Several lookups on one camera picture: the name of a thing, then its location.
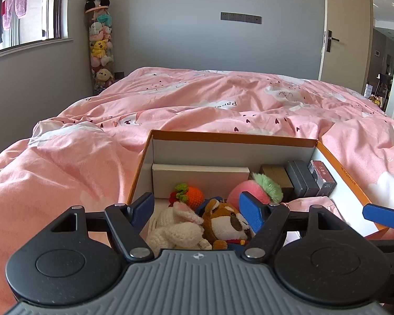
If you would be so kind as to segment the pink peach plush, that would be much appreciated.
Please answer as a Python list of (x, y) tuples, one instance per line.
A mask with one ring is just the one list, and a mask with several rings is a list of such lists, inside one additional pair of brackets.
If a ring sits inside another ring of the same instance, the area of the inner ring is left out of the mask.
[(239, 209), (242, 192), (248, 192), (262, 204), (281, 203), (283, 192), (280, 185), (264, 174), (252, 173), (252, 178), (238, 184), (228, 195), (226, 202)]

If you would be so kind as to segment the red panda plush toy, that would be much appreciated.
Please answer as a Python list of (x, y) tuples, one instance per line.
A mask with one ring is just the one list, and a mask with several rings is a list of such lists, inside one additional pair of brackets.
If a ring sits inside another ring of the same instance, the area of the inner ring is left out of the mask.
[(242, 250), (252, 239), (253, 231), (237, 208), (212, 198), (202, 215), (203, 237), (213, 250)]

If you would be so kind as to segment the tan cardboard small box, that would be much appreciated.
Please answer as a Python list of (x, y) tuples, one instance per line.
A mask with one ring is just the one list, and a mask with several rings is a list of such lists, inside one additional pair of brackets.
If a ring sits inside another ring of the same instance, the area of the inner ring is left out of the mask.
[(271, 178), (280, 186), (283, 192), (283, 202), (290, 202), (293, 200), (294, 186), (283, 166), (265, 164), (260, 167), (260, 173)]

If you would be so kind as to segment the white crochet bunny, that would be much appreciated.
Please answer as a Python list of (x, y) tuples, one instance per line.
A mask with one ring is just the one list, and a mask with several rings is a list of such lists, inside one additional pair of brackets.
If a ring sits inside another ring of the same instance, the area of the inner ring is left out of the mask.
[(203, 237), (203, 219), (176, 201), (150, 221), (146, 243), (157, 257), (162, 250), (212, 250)]

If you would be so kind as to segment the dark grey small box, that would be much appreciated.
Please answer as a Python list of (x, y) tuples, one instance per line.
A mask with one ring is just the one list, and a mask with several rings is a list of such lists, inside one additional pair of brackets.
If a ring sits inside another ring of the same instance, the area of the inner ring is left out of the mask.
[(308, 169), (307, 162), (288, 161), (285, 170), (293, 185), (295, 198), (315, 197), (318, 194), (319, 187)]

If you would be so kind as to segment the long white box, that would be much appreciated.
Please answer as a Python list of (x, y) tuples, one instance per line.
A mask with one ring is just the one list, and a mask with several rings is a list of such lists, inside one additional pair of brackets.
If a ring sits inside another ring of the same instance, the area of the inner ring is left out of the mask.
[(248, 167), (152, 165), (154, 195), (165, 199), (180, 183), (199, 188), (206, 198), (220, 196), (227, 199), (228, 194), (238, 184), (247, 181), (249, 175)]

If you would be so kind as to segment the dark photo card box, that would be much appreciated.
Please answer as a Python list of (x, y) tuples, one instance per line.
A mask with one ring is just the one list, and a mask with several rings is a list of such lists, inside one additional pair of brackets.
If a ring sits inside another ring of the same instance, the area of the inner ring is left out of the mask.
[(317, 196), (329, 196), (334, 191), (337, 182), (334, 180), (328, 168), (322, 161), (311, 160), (308, 169), (319, 188)]

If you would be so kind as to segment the orange crochet carrot toy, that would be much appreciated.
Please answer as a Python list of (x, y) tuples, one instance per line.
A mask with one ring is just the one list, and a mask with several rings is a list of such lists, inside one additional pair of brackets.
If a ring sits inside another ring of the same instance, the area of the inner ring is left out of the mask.
[(181, 202), (185, 203), (193, 211), (196, 211), (204, 201), (203, 192), (199, 188), (189, 186), (186, 183), (176, 185), (174, 191), (169, 196), (170, 206), (175, 202)]

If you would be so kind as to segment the pink fabric pouch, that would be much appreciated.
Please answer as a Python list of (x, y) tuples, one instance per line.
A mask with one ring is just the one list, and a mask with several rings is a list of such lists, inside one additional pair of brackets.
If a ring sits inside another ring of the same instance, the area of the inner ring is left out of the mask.
[(287, 232), (298, 232), (305, 237), (310, 230), (342, 230), (344, 220), (334, 202), (326, 196), (297, 198), (286, 203), (290, 213), (286, 220)]

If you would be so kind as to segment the orange cardboard storage box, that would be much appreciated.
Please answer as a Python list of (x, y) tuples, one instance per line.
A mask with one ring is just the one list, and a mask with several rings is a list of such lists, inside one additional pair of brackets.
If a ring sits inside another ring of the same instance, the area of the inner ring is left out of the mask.
[(292, 160), (324, 163), (337, 182), (330, 198), (358, 233), (368, 236), (383, 230), (382, 225), (363, 218), (362, 209), (369, 198), (329, 149), (315, 139), (153, 130), (128, 201), (150, 191), (165, 203), (177, 183), (199, 187), (206, 197), (225, 198), (263, 164), (283, 166)]

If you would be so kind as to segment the pink patterned duvet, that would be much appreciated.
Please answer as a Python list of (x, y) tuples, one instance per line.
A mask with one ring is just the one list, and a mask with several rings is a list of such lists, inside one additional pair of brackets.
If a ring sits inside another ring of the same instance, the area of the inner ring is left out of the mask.
[(127, 200), (149, 132), (320, 140), (372, 203), (394, 208), (394, 120), (353, 90), (285, 75), (143, 67), (0, 153), (0, 314), (5, 265), (71, 205)]

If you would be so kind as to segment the beige bedroom door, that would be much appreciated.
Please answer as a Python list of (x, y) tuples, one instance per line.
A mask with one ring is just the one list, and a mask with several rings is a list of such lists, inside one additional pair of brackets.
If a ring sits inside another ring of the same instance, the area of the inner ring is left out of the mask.
[(358, 93), (369, 71), (372, 0), (325, 0), (319, 80)]

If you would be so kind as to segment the tube of plush toys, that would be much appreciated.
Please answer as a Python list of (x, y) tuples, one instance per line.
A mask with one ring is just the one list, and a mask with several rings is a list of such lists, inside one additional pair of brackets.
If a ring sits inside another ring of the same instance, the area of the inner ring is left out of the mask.
[(90, 68), (94, 94), (103, 92), (114, 82), (112, 16), (108, 7), (85, 12), (90, 49)]

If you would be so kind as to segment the window with hanging clothes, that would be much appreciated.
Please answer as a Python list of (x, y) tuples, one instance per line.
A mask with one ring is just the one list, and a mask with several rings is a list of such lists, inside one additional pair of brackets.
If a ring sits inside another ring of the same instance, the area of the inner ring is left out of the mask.
[(0, 0), (0, 53), (68, 37), (68, 0)]

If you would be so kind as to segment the grey wall switch panel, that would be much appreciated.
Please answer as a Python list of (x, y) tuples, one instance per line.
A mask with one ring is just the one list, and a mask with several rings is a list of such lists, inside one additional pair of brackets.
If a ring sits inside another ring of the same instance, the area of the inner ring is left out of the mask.
[(245, 22), (249, 24), (262, 24), (261, 16), (255, 16), (250, 14), (221, 12), (220, 19), (221, 21), (236, 21), (236, 22)]

